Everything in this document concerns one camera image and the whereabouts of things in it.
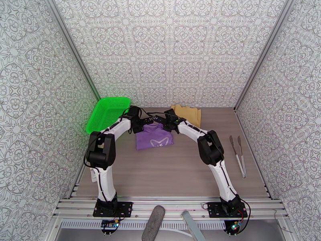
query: patterned wallpaper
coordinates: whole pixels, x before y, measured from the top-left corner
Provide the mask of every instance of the patterned wallpaper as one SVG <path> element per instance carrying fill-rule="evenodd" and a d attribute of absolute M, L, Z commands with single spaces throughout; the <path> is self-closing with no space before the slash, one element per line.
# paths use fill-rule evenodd
<path fill-rule="evenodd" d="M 300 240 L 321 240 L 321 0 L 297 0 L 238 114 Z"/>
<path fill-rule="evenodd" d="M 55 0 L 101 97 L 233 106 L 285 0 Z"/>
<path fill-rule="evenodd" d="M 0 0 L 0 240 L 43 240 L 96 102 L 43 0 Z"/>

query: metal tongs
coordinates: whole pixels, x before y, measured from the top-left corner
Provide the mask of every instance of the metal tongs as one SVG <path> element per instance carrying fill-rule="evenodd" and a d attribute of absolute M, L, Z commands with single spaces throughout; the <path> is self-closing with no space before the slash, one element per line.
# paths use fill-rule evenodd
<path fill-rule="evenodd" d="M 235 153 L 236 160 L 238 161 L 238 166 L 240 167 L 240 170 L 241 170 L 241 173 L 242 173 L 242 177 L 243 177 L 243 178 L 246 178 L 246 170 L 245 170 L 244 157 L 243 157 L 243 151 L 242 151 L 242 145 L 241 145 L 241 137 L 238 136 L 238 144 L 239 144 L 239 146 L 240 146 L 242 164 L 241 164 L 240 158 L 238 157 L 238 154 L 236 153 L 236 150 L 235 150 L 235 148 L 234 148 L 234 142 L 233 142 L 233 137 L 232 137 L 232 135 L 230 136 L 230 142 L 231 142 L 231 144 L 232 144 L 232 147 L 233 147 L 233 150 L 234 150 L 234 153 Z"/>

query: gray sponge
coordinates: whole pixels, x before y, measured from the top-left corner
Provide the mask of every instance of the gray sponge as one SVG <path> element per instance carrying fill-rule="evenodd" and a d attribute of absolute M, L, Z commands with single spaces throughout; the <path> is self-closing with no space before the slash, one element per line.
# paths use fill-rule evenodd
<path fill-rule="evenodd" d="M 163 206 L 157 205 L 153 209 L 152 214 L 149 217 L 145 230 L 142 235 L 142 241 L 154 241 L 156 235 L 161 227 L 163 218 L 165 215 L 165 209 Z"/>

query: floor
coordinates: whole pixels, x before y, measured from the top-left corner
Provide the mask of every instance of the floor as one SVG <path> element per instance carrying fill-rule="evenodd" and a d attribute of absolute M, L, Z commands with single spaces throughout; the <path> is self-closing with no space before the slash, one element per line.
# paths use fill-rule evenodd
<path fill-rule="evenodd" d="M 166 108 L 147 111 L 163 112 Z M 232 108 L 203 108 L 201 128 L 215 130 L 224 148 L 226 169 L 241 197 L 266 197 L 267 193 Z M 114 186 L 119 196 L 219 196 L 214 177 L 199 157 L 197 144 L 185 135 L 172 132 L 174 144 L 136 150 L 136 136 L 124 133 L 116 141 L 113 165 Z M 229 136 L 237 153 L 241 136 L 247 178 L 243 179 Z M 92 183 L 86 169 L 77 196 L 97 196 L 97 183 Z"/>

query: green basket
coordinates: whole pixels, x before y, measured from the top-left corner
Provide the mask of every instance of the green basket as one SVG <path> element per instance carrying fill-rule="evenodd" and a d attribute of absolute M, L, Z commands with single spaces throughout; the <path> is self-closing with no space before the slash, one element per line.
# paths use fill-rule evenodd
<path fill-rule="evenodd" d="M 99 132 L 106 129 L 122 115 L 125 109 L 129 108 L 130 99 L 125 97 L 102 98 L 96 104 L 95 109 L 87 123 L 86 132 Z"/>

